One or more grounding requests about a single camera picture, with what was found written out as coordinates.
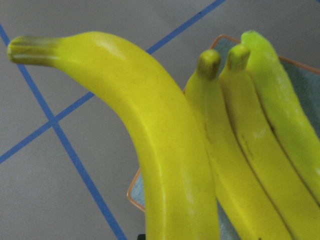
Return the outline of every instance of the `plastic banana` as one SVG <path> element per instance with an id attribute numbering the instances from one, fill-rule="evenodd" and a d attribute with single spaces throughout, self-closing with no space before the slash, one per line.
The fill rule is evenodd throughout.
<path id="1" fill-rule="evenodd" d="M 251 55 L 247 71 L 282 148 L 320 204 L 320 140 L 270 42 L 256 31 L 242 34 Z"/>
<path id="2" fill-rule="evenodd" d="M 234 134 L 293 238 L 319 240 L 320 208 L 269 126 L 246 72 L 249 55 L 247 47 L 233 47 L 219 76 Z"/>
<path id="3" fill-rule="evenodd" d="M 184 89 L 206 139 L 217 199 L 241 239 L 291 240 L 233 133 L 218 83 L 220 61 L 216 50 L 204 51 Z"/>
<path id="4" fill-rule="evenodd" d="M 213 175 L 181 89 L 148 53 L 118 36 L 22 36 L 15 63 L 57 68 L 105 101 L 134 143 L 144 183 L 148 240 L 218 240 Z"/>

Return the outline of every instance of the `yellow banana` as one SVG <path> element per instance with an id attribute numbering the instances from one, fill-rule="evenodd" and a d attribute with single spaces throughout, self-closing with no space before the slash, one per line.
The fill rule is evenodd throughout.
<path id="1" fill-rule="evenodd" d="M 249 164 L 293 238 L 319 240 L 320 208 L 264 116 L 255 86 L 246 72 L 249 55 L 247 47 L 233 47 L 219 76 L 231 126 Z"/>
<path id="2" fill-rule="evenodd" d="M 204 51 L 184 90 L 206 137 L 216 196 L 241 239 L 290 240 L 231 128 L 217 78 L 220 61 L 216 50 Z"/>
<path id="3" fill-rule="evenodd" d="M 218 240 L 213 175 L 182 91 L 148 53 L 118 36 L 22 36 L 15 63 L 54 67 L 105 101 L 122 119 L 143 176 L 148 240 Z"/>
<path id="4" fill-rule="evenodd" d="M 250 49 L 246 70 L 282 148 L 320 204 L 320 140 L 270 42 L 255 31 L 242 34 Z"/>

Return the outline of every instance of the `gray floor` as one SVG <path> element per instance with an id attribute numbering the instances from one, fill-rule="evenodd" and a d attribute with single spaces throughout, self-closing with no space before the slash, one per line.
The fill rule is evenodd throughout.
<path id="1" fill-rule="evenodd" d="M 120 119 L 65 74 L 10 63 L 6 37 L 94 30 L 145 50 L 160 41 L 152 55 L 183 88 L 218 35 L 239 38 L 254 29 L 279 55 L 320 69 L 318 0 L 3 0 L 0 6 L 1 240 L 134 240 L 145 232 L 144 214 L 126 196 L 139 165 Z"/>

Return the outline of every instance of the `brown border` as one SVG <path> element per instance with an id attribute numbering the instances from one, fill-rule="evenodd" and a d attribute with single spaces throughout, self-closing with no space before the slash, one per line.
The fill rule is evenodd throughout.
<path id="1" fill-rule="evenodd" d="M 210 48 L 211 48 L 211 49 L 215 48 L 216 45 L 218 44 L 218 42 L 219 42 L 221 39 L 227 39 L 227 40 L 232 41 L 232 42 L 235 42 L 235 43 L 240 43 L 240 40 L 238 40 L 238 39 L 236 39 L 236 38 L 233 38 L 233 37 L 228 36 L 228 35 L 221 34 L 221 35 L 219 35 L 219 36 L 213 41 L 213 43 L 212 43 L 212 45 L 211 45 Z M 293 64 L 293 65 L 295 65 L 295 66 L 297 66 L 297 67 L 299 67 L 299 68 L 303 68 L 303 69 L 306 69 L 306 70 L 308 70 L 308 71 L 310 71 L 310 72 L 313 72 L 313 73 L 315 73 L 315 74 L 319 74 L 319 75 L 320 75 L 320 70 L 318 70 L 318 69 L 316 69 L 316 68 L 313 68 L 313 67 L 308 66 L 308 65 L 305 65 L 305 64 L 303 64 L 303 63 L 301 63 L 301 62 L 297 62 L 297 61 L 294 61 L 294 60 L 292 60 L 292 59 L 289 59 L 289 58 L 286 58 L 286 57 L 283 57 L 283 56 L 279 56 L 279 58 L 280 58 L 282 61 L 285 61 L 285 62 L 290 63 L 290 64 Z M 129 201 L 130 201 L 133 205 L 135 205 L 138 209 L 140 209 L 141 211 L 144 212 L 144 211 L 145 211 L 145 207 L 142 206 L 141 204 L 139 204 L 138 202 L 136 202 L 136 201 L 132 198 L 132 196 L 131 196 L 132 188 L 133 188 L 134 185 L 136 184 L 136 181 L 137 181 L 137 179 L 139 178 L 140 174 L 141 174 L 141 171 L 140 171 L 140 168 L 139 168 L 138 171 L 136 172 L 136 174 L 135 174 L 135 176 L 134 176 L 134 178 L 133 178 L 130 186 L 129 186 L 129 189 L 128 189 L 126 195 L 127 195 L 128 199 L 129 199 Z"/>

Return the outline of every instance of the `banana stem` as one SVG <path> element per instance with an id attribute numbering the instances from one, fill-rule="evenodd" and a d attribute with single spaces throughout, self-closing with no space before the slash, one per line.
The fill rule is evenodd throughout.
<path id="1" fill-rule="evenodd" d="M 54 50 L 60 38 L 20 36 L 12 40 L 7 48 L 10 61 L 16 64 L 43 65 L 52 67 Z"/>

